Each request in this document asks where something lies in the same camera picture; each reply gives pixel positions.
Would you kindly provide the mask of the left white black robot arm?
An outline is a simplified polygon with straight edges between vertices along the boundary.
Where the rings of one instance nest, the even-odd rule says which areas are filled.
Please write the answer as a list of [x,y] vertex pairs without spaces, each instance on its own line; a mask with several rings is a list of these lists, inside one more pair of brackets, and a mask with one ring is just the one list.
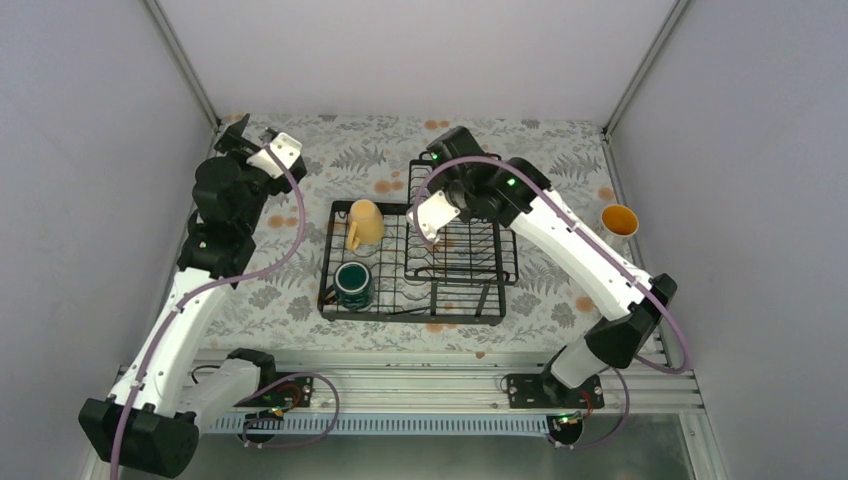
[[245,277],[266,201],[291,190],[267,153],[244,137],[249,119],[228,126],[216,156],[195,171],[196,208],[168,298],[142,349],[109,394],[87,399],[79,412],[81,428],[113,477],[123,467],[180,475],[200,436],[226,410],[243,397],[263,405],[277,394],[270,356],[244,349],[207,384],[184,386],[212,317]]

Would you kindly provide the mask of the yellow mug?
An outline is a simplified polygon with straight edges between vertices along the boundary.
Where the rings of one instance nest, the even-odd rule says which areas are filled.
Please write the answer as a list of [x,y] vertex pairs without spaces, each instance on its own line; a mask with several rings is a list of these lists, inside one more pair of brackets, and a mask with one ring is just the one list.
[[377,204],[371,200],[360,199],[352,204],[348,224],[345,241],[347,250],[354,251],[360,246],[377,245],[384,237],[383,215]]

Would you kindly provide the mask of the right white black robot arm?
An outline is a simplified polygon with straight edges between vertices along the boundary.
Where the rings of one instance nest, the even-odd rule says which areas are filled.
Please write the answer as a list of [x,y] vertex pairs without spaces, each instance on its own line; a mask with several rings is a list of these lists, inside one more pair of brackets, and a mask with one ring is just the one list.
[[668,311],[677,284],[626,261],[566,205],[529,161],[498,160],[470,131],[454,127],[425,148],[432,170],[407,218],[419,237],[439,242],[456,218],[498,223],[546,253],[589,294],[600,320],[543,367],[540,389],[555,407],[586,393],[585,383],[608,368],[624,369]]

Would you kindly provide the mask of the white mug orange interior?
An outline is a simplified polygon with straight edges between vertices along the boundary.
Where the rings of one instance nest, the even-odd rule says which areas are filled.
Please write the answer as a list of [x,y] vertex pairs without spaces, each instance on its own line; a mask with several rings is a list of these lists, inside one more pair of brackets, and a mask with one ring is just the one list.
[[619,254],[624,253],[629,240],[640,227],[638,216],[621,204],[606,206],[601,212],[600,221],[601,239]]

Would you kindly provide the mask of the black wire dish rack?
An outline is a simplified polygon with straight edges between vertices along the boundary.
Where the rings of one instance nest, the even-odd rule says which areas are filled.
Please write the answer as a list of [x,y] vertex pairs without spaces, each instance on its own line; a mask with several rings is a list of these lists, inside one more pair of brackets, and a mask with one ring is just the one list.
[[[506,291],[519,278],[516,236],[491,223],[454,220],[441,229],[441,241],[428,246],[404,216],[408,204],[381,202],[385,234],[378,245],[345,247],[351,202],[330,207],[321,270],[319,314],[326,320],[358,320],[456,325],[500,324]],[[372,274],[372,300],[353,311],[337,300],[334,274],[357,261]]]

